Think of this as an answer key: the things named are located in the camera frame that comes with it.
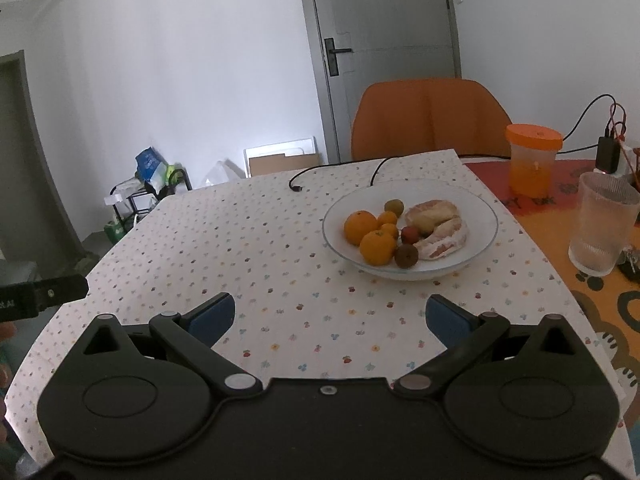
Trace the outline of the person's left hand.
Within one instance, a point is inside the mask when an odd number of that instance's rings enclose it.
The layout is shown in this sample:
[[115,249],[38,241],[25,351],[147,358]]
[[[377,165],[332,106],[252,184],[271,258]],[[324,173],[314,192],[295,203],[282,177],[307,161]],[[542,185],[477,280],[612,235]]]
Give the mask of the person's left hand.
[[0,344],[1,344],[1,362],[0,362],[0,441],[6,442],[8,430],[6,429],[6,389],[9,388],[13,379],[13,372],[8,358],[6,357],[6,343],[15,336],[16,326],[13,322],[2,322],[0,324]]

